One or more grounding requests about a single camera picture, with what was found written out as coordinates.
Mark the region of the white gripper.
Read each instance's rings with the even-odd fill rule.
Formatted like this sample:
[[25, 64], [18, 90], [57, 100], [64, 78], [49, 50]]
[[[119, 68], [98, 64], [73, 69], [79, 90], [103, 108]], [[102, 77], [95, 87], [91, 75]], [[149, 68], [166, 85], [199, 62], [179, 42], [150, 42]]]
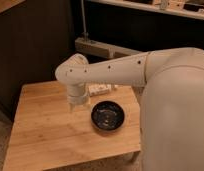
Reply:
[[67, 100], [70, 111], [73, 111], [77, 105], [86, 104], [88, 99], [88, 89], [85, 83], [67, 86]]

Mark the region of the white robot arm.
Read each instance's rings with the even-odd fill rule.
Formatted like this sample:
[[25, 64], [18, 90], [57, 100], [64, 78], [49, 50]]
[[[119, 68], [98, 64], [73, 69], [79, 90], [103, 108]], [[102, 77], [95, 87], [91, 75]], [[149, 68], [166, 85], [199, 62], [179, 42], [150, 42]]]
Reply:
[[140, 99], [142, 171], [204, 171], [204, 50], [148, 51], [90, 64], [76, 53], [56, 79], [73, 104], [88, 83], [128, 85]]

